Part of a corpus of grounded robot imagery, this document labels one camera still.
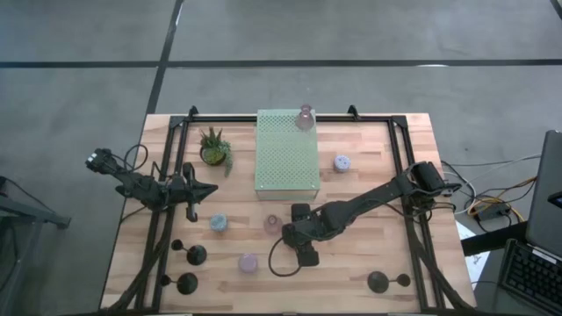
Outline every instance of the laptop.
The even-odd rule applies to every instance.
[[[549,131],[527,223],[527,243],[509,240],[499,286],[562,314],[562,133]]]

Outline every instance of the keyboard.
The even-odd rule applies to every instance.
[[[546,311],[562,314],[562,262],[536,255],[530,246],[508,241],[499,286]]]

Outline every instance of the black metal frame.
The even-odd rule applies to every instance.
[[[160,174],[160,181],[164,181],[167,176],[167,170],[169,167],[169,158],[170,153],[173,146],[173,139],[175,130],[178,127],[182,127],[181,134],[180,134],[180,141],[178,145],[177,151],[177,158],[176,158],[176,165],[174,167],[174,172],[181,172],[182,163],[184,160],[184,151],[186,147],[187,141],[187,131],[188,126],[190,123],[220,123],[220,122],[249,122],[254,123],[257,121],[257,117],[255,115],[248,115],[248,116],[198,116],[198,110],[196,107],[192,107],[190,109],[188,116],[172,116],[169,119],[169,128],[168,134],[166,136],[166,143],[164,147],[164,154],[162,157],[162,165]],[[316,115],[316,121],[319,123],[323,122],[357,122],[357,123],[386,123],[388,127],[388,132],[390,135],[390,142],[391,148],[393,151],[393,159],[394,159],[394,167],[396,168],[396,173],[399,174],[403,171],[404,166],[402,166],[402,162],[400,159],[400,149],[398,144],[398,137],[396,133],[396,129],[399,128],[402,132],[404,144],[405,144],[405,152],[407,157],[407,163],[412,164],[415,163],[414,160],[414,150],[412,148],[412,143],[410,140],[409,130],[407,126],[407,119],[405,116],[396,116],[396,115],[389,115],[389,116],[360,116],[357,112],[357,109],[354,105],[351,105],[348,109],[347,114],[343,115]],[[402,205],[404,208],[405,213],[412,213],[411,207],[405,203],[405,200],[402,200]],[[171,228],[173,224],[175,210],[172,208],[166,214],[166,219],[163,228],[163,235],[165,235],[166,240],[169,242],[171,238]],[[159,213],[153,213],[152,218],[150,220],[150,225],[148,227],[148,237],[147,243],[145,247],[144,259],[143,264],[146,264],[147,259],[153,253],[152,249],[155,246],[155,235],[156,230],[158,228],[158,222],[160,218]],[[421,226],[421,236],[423,238],[422,243],[425,247],[426,251],[428,252],[429,257],[431,260],[435,261],[435,252],[433,249],[433,243],[431,240],[431,234],[429,231],[429,223],[425,214],[420,216],[420,226]],[[427,309],[431,309],[432,307],[429,306],[428,296],[425,290],[425,283],[423,280],[423,273],[422,273],[422,266],[420,263],[419,256],[412,250],[414,248],[414,241],[417,240],[417,235],[414,229],[414,221],[411,218],[404,218],[406,230],[407,230],[407,239],[408,239],[408,246],[410,247],[410,254],[412,260],[412,267],[414,272],[414,280],[416,286],[416,293],[418,297],[418,301],[420,304],[421,311],[425,311]],[[159,279],[164,273],[166,269],[166,262],[168,257],[168,249],[164,251],[162,256],[158,262],[158,269],[156,277]],[[439,288],[436,279],[431,276],[431,284],[433,293],[436,300],[436,308],[437,309],[444,309],[444,299],[443,299],[443,292]],[[146,311],[148,310],[152,312],[159,312],[160,310],[160,301],[162,298],[162,287],[158,283],[155,283],[155,290],[154,296],[152,297],[152,301],[150,303],[150,307],[146,307],[144,304],[144,297],[146,294],[146,282],[141,286],[141,289],[137,292],[134,310],[135,311]]]

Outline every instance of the plant pot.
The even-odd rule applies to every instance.
[[[209,163],[209,162],[207,162],[207,161],[205,160],[205,158],[203,158],[203,151],[204,151],[204,150],[205,150],[205,149],[204,149],[203,147],[202,147],[201,149],[199,149],[199,157],[201,157],[201,160],[202,160],[204,163],[208,164],[209,166],[219,166],[219,165],[220,165],[222,162],[224,162],[225,159],[227,158],[227,156],[226,156],[225,154],[222,154],[222,158],[220,158],[217,162],[215,162],[215,163]]]

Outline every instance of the potted plant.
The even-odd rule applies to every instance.
[[[221,135],[222,129],[219,133],[215,133],[212,126],[209,127],[208,135],[201,131],[199,156],[203,162],[210,166],[218,166],[222,162],[226,162],[225,176],[228,176],[233,166],[232,152],[230,150],[230,143],[226,140],[221,140]]]

